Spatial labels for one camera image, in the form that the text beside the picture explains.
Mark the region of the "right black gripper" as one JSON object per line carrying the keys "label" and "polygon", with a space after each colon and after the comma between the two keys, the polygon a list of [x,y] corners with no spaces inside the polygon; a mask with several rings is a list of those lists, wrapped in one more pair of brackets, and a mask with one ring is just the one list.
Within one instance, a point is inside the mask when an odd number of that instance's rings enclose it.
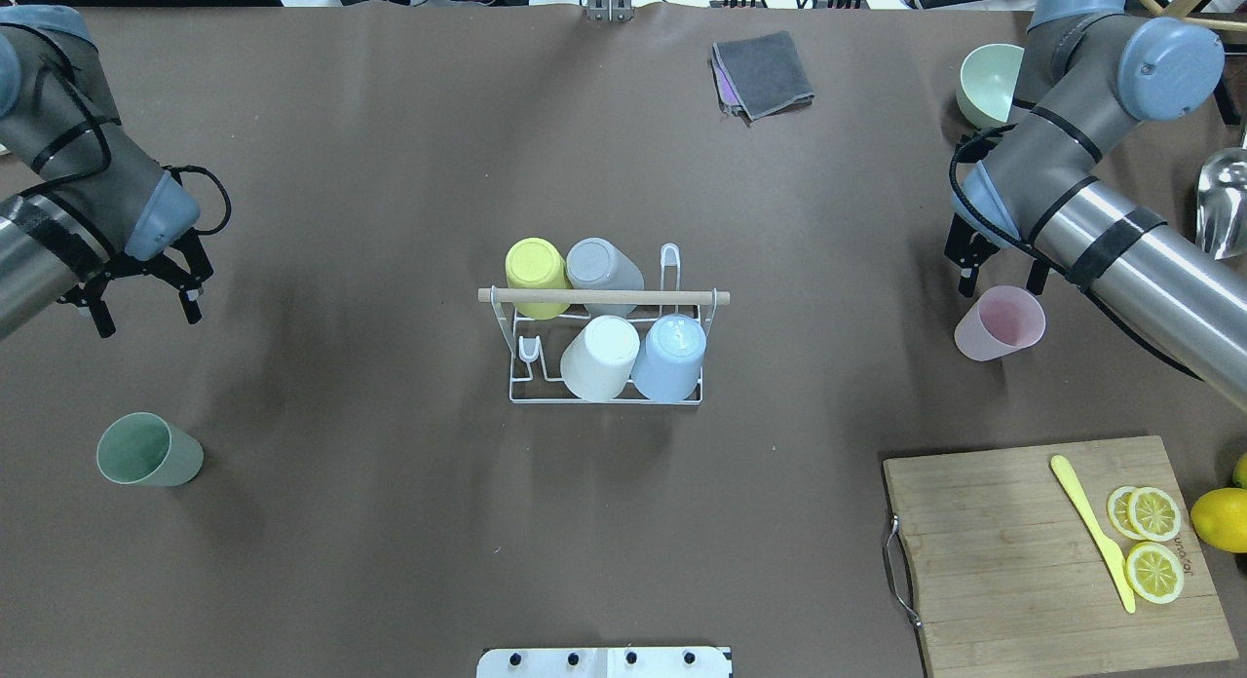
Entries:
{"label": "right black gripper", "polygon": [[1015,231],[1003,228],[998,222],[985,221],[984,217],[970,216],[966,219],[961,213],[954,213],[945,255],[961,268],[961,277],[956,285],[959,295],[965,297],[965,299],[971,299],[971,295],[975,295],[980,265],[995,252],[1008,246],[1033,257],[1033,268],[1028,273],[1025,290],[1033,295],[1042,295],[1047,274],[1051,273],[1051,262],[1035,251],[1033,246],[1019,241],[1015,234]]}

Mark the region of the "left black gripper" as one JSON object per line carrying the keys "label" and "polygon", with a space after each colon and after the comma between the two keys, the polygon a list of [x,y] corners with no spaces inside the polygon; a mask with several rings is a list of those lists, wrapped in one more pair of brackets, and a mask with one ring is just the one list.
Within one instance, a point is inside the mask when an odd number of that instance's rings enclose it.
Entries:
{"label": "left black gripper", "polygon": [[156,275],[161,282],[177,288],[186,322],[197,324],[205,317],[200,308],[200,295],[205,290],[202,285],[209,275],[213,275],[212,264],[209,264],[200,236],[205,236],[205,233],[191,228],[185,236],[170,244],[170,251],[180,251],[185,255],[188,270],[170,259],[163,252],[148,260],[137,260],[128,253],[118,253],[106,262],[102,270],[99,270],[89,282],[76,284],[71,290],[60,295],[59,304],[86,308],[99,337],[108,339],[108,337],[115,335],[117,328],[106,302],[102,299],[106,285],[110,282],[128,278],[128,275]]}

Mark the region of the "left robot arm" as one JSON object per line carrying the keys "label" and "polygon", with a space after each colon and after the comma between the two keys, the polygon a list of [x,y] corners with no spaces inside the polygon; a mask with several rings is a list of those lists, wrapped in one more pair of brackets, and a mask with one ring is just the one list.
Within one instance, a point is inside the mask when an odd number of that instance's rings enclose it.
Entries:
{"label": "left robot arm", "polygon": [[128,275],[177,290],[201,319],[212,265],[185,167],[165,167],[122,130],[99,51],[80,12],[14,5],[1,17],[1,141],[37,184],[2,199],[1,333],[61,302],[116,330],[104,293]]}

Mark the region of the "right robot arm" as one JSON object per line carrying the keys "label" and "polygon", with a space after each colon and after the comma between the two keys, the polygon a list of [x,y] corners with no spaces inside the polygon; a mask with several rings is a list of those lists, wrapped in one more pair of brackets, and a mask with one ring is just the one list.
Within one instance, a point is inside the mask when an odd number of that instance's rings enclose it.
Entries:
{"label": "right robot arm", "polygon": [[975,137],[950,160],[945,253],[971,295],[995,251],[1023,251],[1033,290],[1052,270],[1151,355],[1243,406],[1245,279],[1094,172],[1141,123],[1198,108],[1225,47],[1207,27],[1125,4],[1038,0],[1009,123],[979,135],[995,145],[966,172]]}

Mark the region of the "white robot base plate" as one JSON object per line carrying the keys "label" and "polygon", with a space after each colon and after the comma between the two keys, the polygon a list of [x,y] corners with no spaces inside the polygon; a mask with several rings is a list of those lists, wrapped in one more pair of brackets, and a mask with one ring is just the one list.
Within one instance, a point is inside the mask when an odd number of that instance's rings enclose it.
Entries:
{"label": "white robot base plate", "polygon": [[478,661],[476,677],[732,677],[729,648],[622,646],[498,648]]}

